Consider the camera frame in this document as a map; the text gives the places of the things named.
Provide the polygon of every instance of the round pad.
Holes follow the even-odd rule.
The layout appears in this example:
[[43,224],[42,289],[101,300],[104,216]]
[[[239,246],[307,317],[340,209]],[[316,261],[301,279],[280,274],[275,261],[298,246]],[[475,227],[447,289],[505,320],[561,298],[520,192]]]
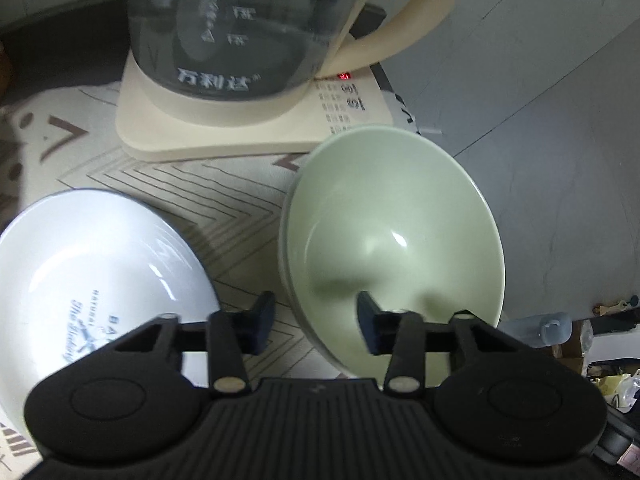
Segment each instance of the round pad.
[[179,372],[144,353],[100,351],[38,384],[24,406],[34,439],[76,462],[129,462],[179,440],[200,395]]
[[553,462],[593,449],[606,423],[599,391],[535,351],[486,354],[437,389],[447,431],[482,454]]
[[71,406],[84,418],[118,420],[133,415],[145,402],[142,386],[126,379],[97,379],[79,386]]

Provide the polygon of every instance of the green bowl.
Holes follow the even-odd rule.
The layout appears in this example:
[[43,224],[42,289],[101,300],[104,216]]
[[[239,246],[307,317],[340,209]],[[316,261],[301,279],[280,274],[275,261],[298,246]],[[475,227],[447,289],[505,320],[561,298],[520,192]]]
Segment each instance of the green bowl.
[[[452,156],[398,128],[361,126],[312,152],[287,196],[278,256],[308,338],[380,384],[389,356],[367,352],[359,291],[430,322],[465,309],[494,326],[500,317],[504,257],[489,206]],[[448,375],[446,355],[428,354],[427,384]]]

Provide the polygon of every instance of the white bowl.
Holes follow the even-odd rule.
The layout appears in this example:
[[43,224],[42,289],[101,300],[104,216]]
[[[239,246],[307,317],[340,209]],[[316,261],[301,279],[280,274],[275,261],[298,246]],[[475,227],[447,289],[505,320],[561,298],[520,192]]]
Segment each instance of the white bowl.
[[[219,309],[196,256],[150,209],[96,189],[48,196],[0,235],[0,405],[25,432],[23,403],[44,377],[159,314]],[[185,364],[206,383],[206,367]]]
[[[298,319],[344,372],[380,383],[389,356],[367,352],[355,297],[446,323],[470,310],[498,323],[504,257],[494,218],[462,167],[422,137],[361,126],[312,152],[289,191],[280,273]],[[427,357],[427,383],[449,374]]]

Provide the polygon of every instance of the patterned tablecloth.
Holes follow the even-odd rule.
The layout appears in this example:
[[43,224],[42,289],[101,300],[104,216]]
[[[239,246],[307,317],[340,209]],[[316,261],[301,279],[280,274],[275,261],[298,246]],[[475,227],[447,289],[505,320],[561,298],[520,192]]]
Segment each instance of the patterned tablecloth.
[[[305,155],[140,162],[122,151],[114,129],[119,87],[54,89],[0,107],[0,232],[26,206],[59,190],[93,187],[136,197],[184,235],[223,308],[244,309],[262,291],[276,293],[268,348],[246,361],[251,379],[338,376],[300,330],[278,276],[280,211]],[[396,124],[415,131],[396,97],[385,92],[385,99]],[[39,455],[1,408],[0,433],[0,480],[14,480]]]

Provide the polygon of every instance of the white wall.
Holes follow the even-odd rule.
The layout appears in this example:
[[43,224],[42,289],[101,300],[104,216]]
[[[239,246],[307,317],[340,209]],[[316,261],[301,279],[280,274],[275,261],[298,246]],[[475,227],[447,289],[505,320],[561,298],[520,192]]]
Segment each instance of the white wall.
[[629,357],[640,359],[640,328],[594,337],[593,345],[586,355],[586,361],[593,363]]

